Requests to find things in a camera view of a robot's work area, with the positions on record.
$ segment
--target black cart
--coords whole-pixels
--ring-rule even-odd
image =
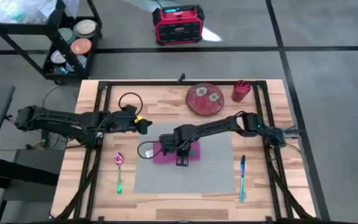
[[[62,0],[58,0],[56,8],[50,15],[48,21],[45,24],[2,24],[0,23],[0,37],[2,37],[13,49],[24,57],[45,79],[53,80],[57,85],[63,85],[65,80],[83,80],[87,79],[90,75],[91,65],[93,62],[94,53],[98,45],[99,38],[102,37],[101,28],[102,22],[99,14],[93,4],[93,0],[87,0],[89,7],[92,10],[93,17],[78,16],[76,19],[68,17],[65,13],[66,5]],[[97,23],[94,31],[94,37],[92,41],[92,47],[87,55],[87,61],[85,67],[82,66],[76,55],[71,51],[70,46],[66,43],[63,37],[60,35],[58,29],[62,27],[74,28],[74,25],[84,19],[91,19]],[[8,34],[19,35],[46,35],[52,42],[52,46],[49,49],[47,58],[41,67],[39,67],[29,55],[21,49]],[[73,73],[62,74],[58,71],[56,66],[50,60],[50,56],[54,51],[59,52],[66,58],[66,61],[73,67]]]

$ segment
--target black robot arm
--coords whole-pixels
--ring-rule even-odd
[[[242,118],[244,128],[238,125],[238,118]],[[173,134],[162,134],[159,141],[164,155],[175,152],[177,154],[177,166],[187,166],[191,143],[201,137],[226,131],[234,131],[244,137],[263,136],[266,144],[278,147],[285,146],[285,138],[280,128],[268,127],[264,125],[259,115],[244,111],[198,126],[193,124],[181,125],[173,130]]]
[[[89,147],[98,147],[98,133],[139,132],[147,134],[151,121],[136,116],[136,107],[127,105],[121,111],[85,112],[82,114],[28,106],[19,110],[15,126],[23,131],[43,129],[74,138]]]

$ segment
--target spoon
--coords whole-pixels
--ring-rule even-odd
[[[114,155],[114,161],[118,166],[118,182],[117,182],[117,194],[122,194],[122,185],[121,185],[121,165],[124,163],[124,156],[121,153],[116,152]]]

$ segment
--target red container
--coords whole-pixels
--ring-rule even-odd
[[[234,102],[240,102],[244,97],[251,91],[251,85],[249,82],[244,80],[236,81],[236,84],[233,88],[233,93],[231,99]]]
[[[203,38],[204,19],[204,11],[199,5],[155,9],[155,40],[159,45],[199,42]]]

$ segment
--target cart wheel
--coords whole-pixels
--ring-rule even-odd
[[[56,85],[65,85],[66,83],[63,80],[54,80],[53,81]]]

